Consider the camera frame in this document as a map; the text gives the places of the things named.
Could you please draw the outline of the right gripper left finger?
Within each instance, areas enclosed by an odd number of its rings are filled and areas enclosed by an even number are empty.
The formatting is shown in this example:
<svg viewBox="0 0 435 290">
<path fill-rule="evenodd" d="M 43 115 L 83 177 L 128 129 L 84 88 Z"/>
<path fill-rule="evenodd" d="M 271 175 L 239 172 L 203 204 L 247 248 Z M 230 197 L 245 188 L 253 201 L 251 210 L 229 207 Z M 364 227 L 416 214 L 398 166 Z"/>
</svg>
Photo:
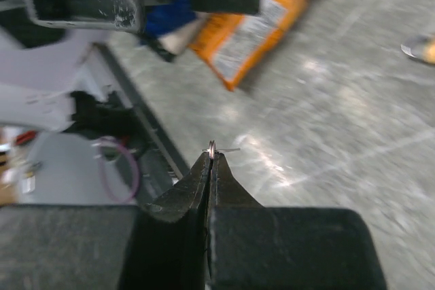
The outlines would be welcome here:
<svg viewBox="0 0 435 290">
<path fill-rule="evenodd" d="M 203 152 L 180 181 L 143 210 L 164 223 L 176 223 L 184 218 L 201 221 L 205 217 L 211 167 L 209 153 Z"/>
</svg>

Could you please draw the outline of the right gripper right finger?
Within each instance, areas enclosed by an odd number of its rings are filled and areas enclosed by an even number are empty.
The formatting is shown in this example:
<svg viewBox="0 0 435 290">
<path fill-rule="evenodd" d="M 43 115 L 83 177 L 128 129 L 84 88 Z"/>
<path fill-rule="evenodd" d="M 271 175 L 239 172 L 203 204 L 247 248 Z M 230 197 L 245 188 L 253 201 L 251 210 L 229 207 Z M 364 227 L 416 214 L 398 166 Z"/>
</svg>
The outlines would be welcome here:
<svg viewBox="0 0 435 290">
<path fill-rule="evenodd" d="M 214 155 L 209 178 L 209 210 L 214 207 L 263 207 L 235 179 L 226 156 L 220 152 Z"/>
</svg>

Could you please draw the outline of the small brass key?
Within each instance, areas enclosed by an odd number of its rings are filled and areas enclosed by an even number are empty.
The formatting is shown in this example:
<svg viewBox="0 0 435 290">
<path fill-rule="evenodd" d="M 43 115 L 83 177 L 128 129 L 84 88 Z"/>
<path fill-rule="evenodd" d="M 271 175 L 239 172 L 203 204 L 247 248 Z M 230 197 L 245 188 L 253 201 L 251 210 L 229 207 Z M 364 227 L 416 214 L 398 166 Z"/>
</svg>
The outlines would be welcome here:
<svg viewBox="0 0 435 290">
<path fill-rule="evenodd" d="M 216 146 L 216 142 L 214 140 L 209 142 L 209 146 L 206 149 L 203 149 L 203 152 L 208 153 L 210 160 L 214 160 L 215 157 L 219 154 L 219 153 L 230 153 L 230 152 L 235 152 L 235 151 L 239 151 L 240 148 L 231 148 L 231 149 L 218 149 Z"/>
</svg>

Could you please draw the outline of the small brass padlock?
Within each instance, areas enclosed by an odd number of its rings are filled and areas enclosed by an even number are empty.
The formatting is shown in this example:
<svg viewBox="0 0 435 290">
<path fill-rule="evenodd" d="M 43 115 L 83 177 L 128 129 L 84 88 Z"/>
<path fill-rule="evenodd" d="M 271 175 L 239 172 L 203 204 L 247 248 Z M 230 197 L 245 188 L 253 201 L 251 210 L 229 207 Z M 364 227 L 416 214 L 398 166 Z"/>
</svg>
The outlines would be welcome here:
<svg viewBox="0 0 435 290">
<path fill-rule="evenodd" d="M 434 65 L 434 34 L 415 35 L 408 38 L 400 46 L 409 58 Z"/>
</svg>

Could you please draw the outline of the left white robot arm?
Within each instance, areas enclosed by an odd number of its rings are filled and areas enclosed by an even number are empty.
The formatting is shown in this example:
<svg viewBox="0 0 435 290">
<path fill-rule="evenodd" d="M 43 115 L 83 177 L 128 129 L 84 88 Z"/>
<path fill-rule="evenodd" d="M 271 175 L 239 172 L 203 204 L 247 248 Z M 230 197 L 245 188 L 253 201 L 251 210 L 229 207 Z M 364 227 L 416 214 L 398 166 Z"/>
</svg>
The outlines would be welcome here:
<svg viewBox="0 0 435 290">
<path fill-rule="evenodd" d="M 182 26 L 198 13 L 259 12 L 260 0 L 1 0 L 1 122 L 43 131 L 123 137 L 135 115 L 73 89 L 93 45 L 111 31 L 149 42 L 189 40 Z"/>
</svg>

